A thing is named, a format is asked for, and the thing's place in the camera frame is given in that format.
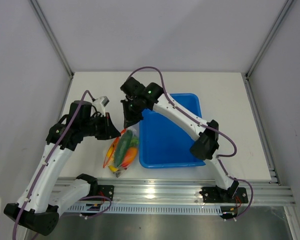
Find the metallic floor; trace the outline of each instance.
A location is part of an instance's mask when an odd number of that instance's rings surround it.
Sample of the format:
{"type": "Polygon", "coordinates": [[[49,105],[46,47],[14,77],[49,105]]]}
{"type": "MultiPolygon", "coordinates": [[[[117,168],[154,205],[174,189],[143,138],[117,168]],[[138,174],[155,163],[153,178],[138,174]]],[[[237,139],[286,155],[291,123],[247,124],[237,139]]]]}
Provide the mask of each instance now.
{"type": "Polygon", "coordinates": [[[292,240],[292,236],[283,207],[252,207],[237,222],[204,215],[104,214],[88,220],[65,217],[53,233],[36,240],[219,239],[292,240]]]}

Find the gray wall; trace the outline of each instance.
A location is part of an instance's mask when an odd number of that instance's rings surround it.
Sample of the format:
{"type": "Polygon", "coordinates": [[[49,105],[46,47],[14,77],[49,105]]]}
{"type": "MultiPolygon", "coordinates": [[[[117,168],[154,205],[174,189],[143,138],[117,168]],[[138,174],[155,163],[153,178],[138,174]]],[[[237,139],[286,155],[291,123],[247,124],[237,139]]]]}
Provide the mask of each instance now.
{"type": "Polygon", "coordinates": [[[38,165],[68,77],[27,0],[0,0],[0,240],[13,221],[3,215],[38,165]]]}
{"type": "Polygon", "coordinates": [[[74,71],[246,72],[286,0],[39,0],[74,71]]]}
{"type": "Polygon", "coordinates": [[[254,72],[253,92],[274,152],[300,212],[300,0],[254,72]]]}

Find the mesh bag of vegetables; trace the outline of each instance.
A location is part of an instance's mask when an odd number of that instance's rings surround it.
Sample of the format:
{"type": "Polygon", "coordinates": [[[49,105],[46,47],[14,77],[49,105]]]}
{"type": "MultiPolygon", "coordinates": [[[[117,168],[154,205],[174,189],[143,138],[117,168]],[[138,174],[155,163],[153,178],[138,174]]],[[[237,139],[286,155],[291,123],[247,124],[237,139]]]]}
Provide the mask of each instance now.
{"type": "Polygon", "coordinates": [[[128,169],[138,154],[139,138],[133,127],[121,131],[110,145],[103,162],[103,168],[108,167],[118,178],[128,169]]]}

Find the purple cable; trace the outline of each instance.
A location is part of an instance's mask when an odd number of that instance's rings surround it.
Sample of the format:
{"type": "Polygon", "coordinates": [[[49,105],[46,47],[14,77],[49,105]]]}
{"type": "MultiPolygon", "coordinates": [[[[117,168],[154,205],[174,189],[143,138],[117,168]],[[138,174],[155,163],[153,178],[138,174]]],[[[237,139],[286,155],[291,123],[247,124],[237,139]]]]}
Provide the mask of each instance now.
{"type": "MultiPolygon", "coordinates": [[[[109,201],[109,206],[106,207],[106,209],[92,215],[92,216],[87,216],[87,219],[91,219],[91,218],[94,218],[94,217],[97,217],[101,214],[103,214],[104,212],[108,211],[112,205],[112,201],[109,197],[107,196],[85,196],[83,198],[81,198],[80,200],[88,200],[88,199],[96,199],[96,198],[99,198],[99,199],[105,199],[105,200],[108,200],[109,201]]],[[[67,218],[67,217],[72,217],[72,216],[79,216],[79,217],[86,217],[86,216],[80,216],[80,214],[77,214],[77,213],[72,213],[72,214],[66,214],[66,215],[62,215],[60,216],[60,218],[67,218]]],[[[39,233],[36,233],[33,238],[31,238],[31,240],[35,240],[37,237],[38,237],[39,233]]]]}
{"type": "Polygon", "coordinates": [[[224,173],[227,175],[228,178],[230,178],[230,179],[232,179],[232,180],[234,180],[234,181],[244,182],[244,183],[248,184],[248,186],[249,186],[250,189],[251,189],[251,198],[250,198],[250,202],[249,202],[248,206],[246,207],[246,209],[245,209],[242,213],[240,213],[240,214],[239,214],[238,216],[236,216],[236,217],[238,218],[239,216],[242,216],[242,214],[244,214],[244,213],[250,208],[250,206],[251,206],[251,204],[252,204],[252,200],[253,200],[253,198],[254,198],[254,190],[253,190],[253,188],[252,188],[252,185],[251,185],[248,181],[246,181],[246,180],[244,180],[244,179],[237,179],[237,178],[235,178],[235,177],[229,176],[229,174],[228,174],[228,172],[227,172],[225,166],[223,165],[223,163],[222,163],[221,160],[220,160],[220,157],[230,158],[230,157],[233,157],[234,155],[237,154],[237,146],[236,146],[235,142],[234,142],[230,137],[228,137],[227,135],[225,135],[223,132],[221,132],[221,131],[219,131],[219,130],[217,130],[217,129],[214,129],[214,128],[210,127],[210,126],[207,126],[207,125],[205,125],[205,124],[202,124],[201,122],[199,122],[199,121],[196,120],[195,118],[191,117],[188,113],[186,113],[185,111],[183,111],[181,108],[179,108],[178,106],[175,106],[174,102],[170,99],[170,97],[169,97],[169,95],[168,95],[168,93],[167,93],[167,91],[166,91],[166,86],[165,86],[165,82],[164,82],[164,76],[162,75],[161,71],[160,71],[158,68],[156,68],[156,67],[154,67],[154,66],[143,66],[143,67],[140,67],[140,68],[134,70],[134,71],[129,75],[128,79],[129,79],[130,77],[132,77],[133,74],[135,74],[136,72],[139,72],[140,70],[143,70],[143,69],[153,69],[153,70],[155,70],[155,71],[157,71],[157,72],[159,73],[160,79],[161,79],[162,88],[163,88],[163,93],[164,93],[166,99],[168,100],[168,102],[169,102],[172,106],[174,106],[177,110],[179,110],[179,112],[181,112],[181,113],[184,114],[186,117],[188,117],[189,119],[191,119],[192,121],[194,121],[196,124],[198,124],[198,125],[200,125],[200,126],[206,128],[206,129],[212,130],[212,131],[214,131],[214,132],[220,134],[221,136],[223,136],[224,138],[226,138],[226,139],[232,144],[232,146],[233,146],[233,148],[234,148],[234,151],[233,151],[232,154],[218,154],[218,155],[216,156],[216,158],[218,159],[218,161],[219,161],[219,163],[220,163],[220,165],[221,165],[221,167],[222,167],[224,173]]]}
{"type": "MultiPolygon", "coordinates": [[[[89,90],[84,91],[84,93],[83,93],[83,95],[82,95],[82,97],[81,97],[81,100],[80,100],[80,102],[79,102],[79,105],[78,105],[78,107],[76,108],[76,110],[75,110],[75,112],[74,112],[74,114],[73,114],[71,120],[69,121],[69,124],[66,126],[66,128],[65,128],[65,130],[63,131],[63,133],[61,134],[60,138],[58,139],[58,141],[56,141],[55,145],[53,146],[53,148],[52,148],[51,151],[49,152],[48,156],[46,157],[46,159],[45,159],[45,161],[44,161],[45,163],[48,163],[48,162],[49,162],[49,159],[51,158],[52,154],[54,153],[54,151],[55,151],[56,148],[58,147],[59,143],[60,143],[60,142],[62,141],[62,139],[65,137],[66,133],[68,132],[69,128],[71,127],[71,124],[74,122],[75,117],[77,116],[77,114],[78,114],[78,112],[79,112],[79,109],[80,109],[81,105],[83,104],[83,101],[84,101],[85,96],[86,96],[87,94],[89,94],[89,96],[91,97],[91,99],[94,100],[94,97],[91,95],[91,93],[90,93],[89,90]]],[[[37,184],[37,182],[38,182],[38,180],[39,180],[39,177],[41,176],[41,174],[42,174],[42,172],[43,172],[43,170],[45,169],[46,166],[47,166],[47,165],[42,165],[41,168],[39,169],[37,175],[35,176],[35,178],[34,178],[34,180],[33,180],[32,185],[31,185],[31,187],[30,187],[30,189],[29,189],[29,192],[28,192],[28,194],[26,195],[26,198],[27,198],[27,199],[30,199],[31,194],[32,194],[32,192],[33,192],[33,190],[34,190],[34,188],[35,188],[35,186],[36,186],[36,184],[37,184]]],[[[23,205],[22,205],[22,207],[21,207],[21,209],[20,209],[20,211],[19,211],[19,213],[18,213],[18,215],[17,215],[17,217],[16,217],[16,219],[15,219],[14,226],[13,226],[13,231],[12,231],[12,239],[13,239],[13,240],[17,240],[17,227],[18,227],[18,223],[19,223],[19,221],[20,221],[20,217],[21,217],[23,211],[24,211],[25,208],[26,208],[27,203],[28,203],[27,201],[25,201],[25,202],[23,203],[23,205]]]]}

